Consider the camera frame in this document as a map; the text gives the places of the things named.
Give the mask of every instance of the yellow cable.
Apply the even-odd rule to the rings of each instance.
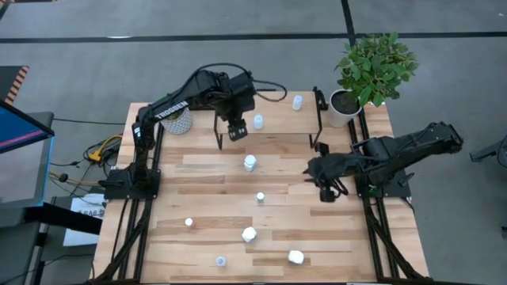
[[[88,154],[88,158],[93,160],[94,162],[99,162],[102,159],[102,151],[104,150],[104,147],[113,139],[122,139],[122,136],[114,135],[109,139],[106,139],[98,150],[95,150],[92,154]]]

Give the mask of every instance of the flower pot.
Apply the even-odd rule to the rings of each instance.
[[[330,108],[328,109],[328,120],[333,127],[344,127],[355,115],[361,112],[361,107],[359,104],[357,105],[357,110],[355,112],[351,112],[347,114],[346,112],[340,112],[337,110],[335,106],[333,106],[333,97],[335,96],[343,96],[343,94],[349,92],[347,89],[338,89],[334,91],[330,96]]]
[[[185,108],[178,118],[172,120],[162,120],[160,123],[169,133],[181,135],[189,131],[192,127],[192,114],[188,108]]]

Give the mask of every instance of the potted plant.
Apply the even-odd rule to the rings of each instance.
[[[398,33],[368,35],[357,44],[345,45],[338,84],[343,87],[330,97],[330,124],[344,127],[361,109],[372,102],[379,107],[386,98],[398,99],[396,87],[415,76],[416,55],[405,44],[396,43]]]
[[[169,117],[160,121],[160,123],[169,133],[181,135],[192,127],[192,114],[189,108],[183,108],[170,114]]]

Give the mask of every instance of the gray floor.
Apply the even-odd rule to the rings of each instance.
[[[507,3],[471,0],[353,0],[356,32],[507,31]],[[153,36],[243,32],[345,32],[338,0],[59,0],[14,4],[0,37]],[[196,67],[229,61],[289,89],[337,89],[333,68],[344,40],[243,40],[123,44],[3,44],[0,65],[30,66],[15,105],[25,112],[122,122],[133,101],[176,89]],[[433,121],[453,124],[463,151],[410,168],[417,225],[432,277],[505,284],[505,169],[468,153],[506,134],[506,38],[404,40],[421,63],[387,107],[396,135]],[[118,126],[55,122],[53,161],[70,162]],[[84,169],[65,169],[80,177]],[[92,169],[87,179],[102,178]],[[49,196],[66,193],[49,186]],[[44,284],[82,282],[90,260],[52,264]]]

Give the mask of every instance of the green plant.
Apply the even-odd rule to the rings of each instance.
[[[416,55],[405,44],[396,43],[397,39],[398,33],[393,32],[389,36],[368,35],[353,47],[345,45],[348,55],[336,67],[342,68],[338,84],[351,89],[361,106],[370,101],[379,107],[386,98],[398,99],[396,86],[415,76]]]

